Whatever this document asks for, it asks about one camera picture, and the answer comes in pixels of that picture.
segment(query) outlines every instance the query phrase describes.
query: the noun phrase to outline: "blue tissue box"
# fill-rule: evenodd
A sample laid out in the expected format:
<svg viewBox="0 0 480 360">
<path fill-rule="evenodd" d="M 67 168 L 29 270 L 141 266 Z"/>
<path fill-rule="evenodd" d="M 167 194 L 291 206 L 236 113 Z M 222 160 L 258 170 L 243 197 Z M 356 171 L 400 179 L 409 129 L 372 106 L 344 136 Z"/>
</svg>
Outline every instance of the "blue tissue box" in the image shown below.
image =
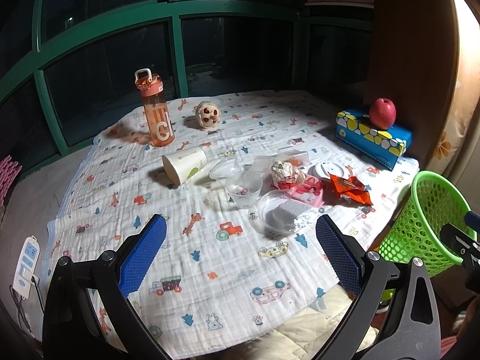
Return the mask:
<svg viewBox="0 0 480 360">
<path fill-rule="evenodd" d="M 387 131 L 378 130 L 370 124 L 363 111 L 349 109 L 337 114 L 335 135 L 345 143 L 365 153 L 389 170 L 412 142 L 412 133 L 393 125 Z"/>
</svg>

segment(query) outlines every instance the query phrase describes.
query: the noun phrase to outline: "yellow car print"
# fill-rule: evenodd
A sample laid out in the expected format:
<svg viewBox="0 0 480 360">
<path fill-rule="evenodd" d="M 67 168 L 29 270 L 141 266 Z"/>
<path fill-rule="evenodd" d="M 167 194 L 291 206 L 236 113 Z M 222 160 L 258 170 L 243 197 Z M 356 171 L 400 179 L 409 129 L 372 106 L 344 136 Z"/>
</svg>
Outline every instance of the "yellow car print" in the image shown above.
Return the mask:
<svg viewBox="0 0 480 360">
<path fill-rule="evenodd" d="M 258 251 L 259 257 L 268 257 L 274 259 L 276 257 L 283 256 L 289 249 L 289 243 L 285 241 L 277 241 L 277 244 L 273 247 L 261 247 Z"/>
</svg>

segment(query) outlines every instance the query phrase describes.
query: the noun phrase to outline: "plastic basket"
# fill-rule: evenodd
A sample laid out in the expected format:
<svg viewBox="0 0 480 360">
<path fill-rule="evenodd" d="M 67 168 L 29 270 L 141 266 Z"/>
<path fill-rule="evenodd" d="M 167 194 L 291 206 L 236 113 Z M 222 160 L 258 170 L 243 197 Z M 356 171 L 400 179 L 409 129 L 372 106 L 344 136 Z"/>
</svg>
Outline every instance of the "plastic basket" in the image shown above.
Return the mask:
<svg viewBox="0 0 480 360">
<path fill-rule="evenodd" d="M 467 201 L 448 180 L 429 172 L 413 179 L 411 195 L 379 247 L 389 261 L 408 263 L 412 257 L 423 259 L 430 277 L 462 259 L 440 242 L 442 226 L 451 223 L 474 240 L 477 233 L 464 223 L 470 211 Z"/>
</svg>

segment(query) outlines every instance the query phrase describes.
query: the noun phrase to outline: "round plush toy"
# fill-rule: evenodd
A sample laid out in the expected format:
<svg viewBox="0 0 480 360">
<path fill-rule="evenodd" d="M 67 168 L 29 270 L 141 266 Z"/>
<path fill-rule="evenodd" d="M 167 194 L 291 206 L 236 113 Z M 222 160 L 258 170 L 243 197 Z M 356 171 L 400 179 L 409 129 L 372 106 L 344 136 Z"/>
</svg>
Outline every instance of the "round plush toy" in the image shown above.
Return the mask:
<svg viewBox="0 0 480 360">
<path fill-rule="evenodd" d="M 195 118 L 202 128 L 212 128 L 220 121 L 220 110 L 210 101 L 202 101 L 197 105 Z"/>
</svg>

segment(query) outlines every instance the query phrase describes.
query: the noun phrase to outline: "paper cup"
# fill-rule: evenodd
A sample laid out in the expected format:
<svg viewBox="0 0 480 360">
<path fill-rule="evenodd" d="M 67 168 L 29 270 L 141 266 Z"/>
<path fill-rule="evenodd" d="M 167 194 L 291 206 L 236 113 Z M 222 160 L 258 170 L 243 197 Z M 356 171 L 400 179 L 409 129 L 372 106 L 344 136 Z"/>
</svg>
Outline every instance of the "paper cup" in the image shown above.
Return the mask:
<svg viewBox="0 0 480 360">
<path fill-rule="evenodd" d="M 163 155 L 166 175 L 175 185 L 181 185 L 207 165 L 207 157 L 200 146 Z"/>
</svg>

